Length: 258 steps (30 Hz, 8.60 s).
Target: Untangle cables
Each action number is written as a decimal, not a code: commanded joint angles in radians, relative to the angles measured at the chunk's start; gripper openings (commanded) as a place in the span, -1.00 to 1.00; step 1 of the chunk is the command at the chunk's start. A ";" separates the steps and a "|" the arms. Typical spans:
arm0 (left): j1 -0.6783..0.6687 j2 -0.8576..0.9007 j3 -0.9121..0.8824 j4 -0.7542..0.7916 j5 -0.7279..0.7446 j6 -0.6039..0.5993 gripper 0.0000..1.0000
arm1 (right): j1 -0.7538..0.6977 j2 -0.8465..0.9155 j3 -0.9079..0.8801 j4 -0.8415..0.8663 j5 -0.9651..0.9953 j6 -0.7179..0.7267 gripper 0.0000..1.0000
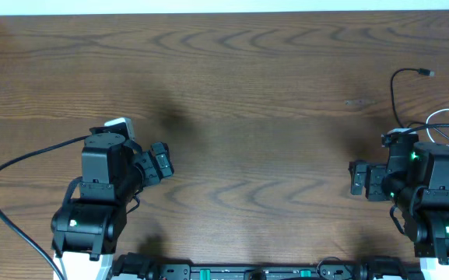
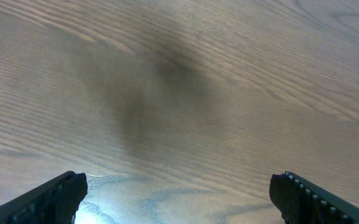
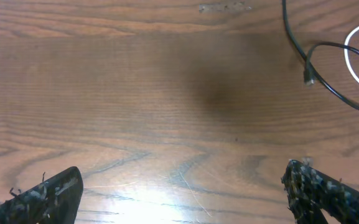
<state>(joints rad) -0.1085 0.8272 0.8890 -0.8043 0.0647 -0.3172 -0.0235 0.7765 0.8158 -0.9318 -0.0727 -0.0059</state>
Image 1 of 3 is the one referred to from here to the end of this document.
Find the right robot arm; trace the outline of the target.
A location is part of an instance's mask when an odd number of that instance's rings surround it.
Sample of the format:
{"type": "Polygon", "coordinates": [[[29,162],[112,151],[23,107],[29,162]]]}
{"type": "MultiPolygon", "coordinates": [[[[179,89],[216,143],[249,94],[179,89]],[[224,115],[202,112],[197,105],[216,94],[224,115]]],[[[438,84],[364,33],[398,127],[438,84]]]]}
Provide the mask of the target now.
{"type": "Polygon", "coordinates": [[[449,279],[449,146],[421,142],[409,129],[383,136],[386,163],[357,160],[349,164],[350,191],[369,201],[390,201],[398,231],[408,237],[418,268],[396,257],[369,257],[354,271],[356,279],[449,279]]]}

